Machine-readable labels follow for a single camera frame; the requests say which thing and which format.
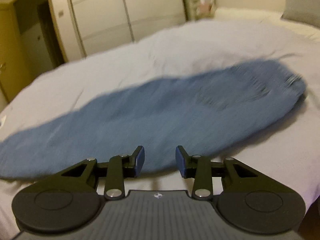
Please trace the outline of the blue denim jeans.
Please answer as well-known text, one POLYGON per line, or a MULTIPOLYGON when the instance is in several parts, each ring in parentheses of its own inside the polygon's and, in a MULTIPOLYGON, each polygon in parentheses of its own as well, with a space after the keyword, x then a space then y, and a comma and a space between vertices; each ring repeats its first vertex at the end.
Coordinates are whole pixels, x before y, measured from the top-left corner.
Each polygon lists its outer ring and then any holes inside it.
POLYGON ((137 146, 146 151, 144 172, 172 169, 177 146, 214 157, 282 119, 305 91, 300 75, 273 60, 156 79, 9 136, 1 143, 1 177, 37 179, 137 146))

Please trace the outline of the lavender duvet cover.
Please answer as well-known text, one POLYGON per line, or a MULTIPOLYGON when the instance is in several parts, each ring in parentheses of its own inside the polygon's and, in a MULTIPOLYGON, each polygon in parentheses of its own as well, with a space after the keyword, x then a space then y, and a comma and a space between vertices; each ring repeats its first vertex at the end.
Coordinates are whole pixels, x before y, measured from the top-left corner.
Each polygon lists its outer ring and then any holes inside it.
POLYGON ((310 207, 319 197, 319 35, 306 33, 302 24, 204 20, 64 64, 40 75, 5 107, 1 139, 103 93, 257 58, 278 60, 301 74, 308 97, 294 116, 226 154, 294 188, 310 207))

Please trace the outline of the wooden door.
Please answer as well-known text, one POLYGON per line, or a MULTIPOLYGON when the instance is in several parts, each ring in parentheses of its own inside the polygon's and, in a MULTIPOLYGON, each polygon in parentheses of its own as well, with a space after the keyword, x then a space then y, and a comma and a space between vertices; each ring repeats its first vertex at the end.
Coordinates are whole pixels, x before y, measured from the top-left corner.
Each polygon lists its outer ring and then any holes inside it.
POLYGON ((1 100, 64 62, 49 0, 1 0, 1 100))

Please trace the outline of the white wardrobe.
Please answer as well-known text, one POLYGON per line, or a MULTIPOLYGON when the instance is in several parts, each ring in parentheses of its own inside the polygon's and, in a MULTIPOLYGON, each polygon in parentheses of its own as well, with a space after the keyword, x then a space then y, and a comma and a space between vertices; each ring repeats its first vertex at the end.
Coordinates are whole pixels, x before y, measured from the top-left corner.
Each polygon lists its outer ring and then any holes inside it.
POLYGON ((65 61, 75 61, 183 24, 183 0, 49 0, 65 61))

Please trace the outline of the grey woven cushion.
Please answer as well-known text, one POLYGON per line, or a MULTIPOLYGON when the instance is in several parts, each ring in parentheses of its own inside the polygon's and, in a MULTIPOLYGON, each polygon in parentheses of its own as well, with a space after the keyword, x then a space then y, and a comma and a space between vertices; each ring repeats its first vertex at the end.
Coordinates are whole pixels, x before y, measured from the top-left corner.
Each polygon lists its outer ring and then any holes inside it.
POLYGON ((319 0, 286 0, 282 18, 319 28, 319 0))

